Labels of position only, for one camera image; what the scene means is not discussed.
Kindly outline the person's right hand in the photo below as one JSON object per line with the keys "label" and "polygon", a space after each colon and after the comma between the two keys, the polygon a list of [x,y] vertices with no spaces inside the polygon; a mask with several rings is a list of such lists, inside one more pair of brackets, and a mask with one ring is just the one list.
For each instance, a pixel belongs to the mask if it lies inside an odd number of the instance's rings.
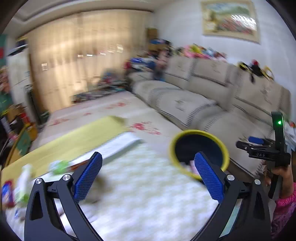
{"label": "person's right hand", "polygon": [[271,184],[270,174],[277,175],[281,180],[280,192],[278,193],[278,199],[287,199],[291,197],[294,193],[294,182],[293,182],[293,174],[292,167],[288,165],[287,167],[274,167],[271,171],[267,170],[266,161],[262,161],[262,165],[264,166],[264,178],[266,186]]}

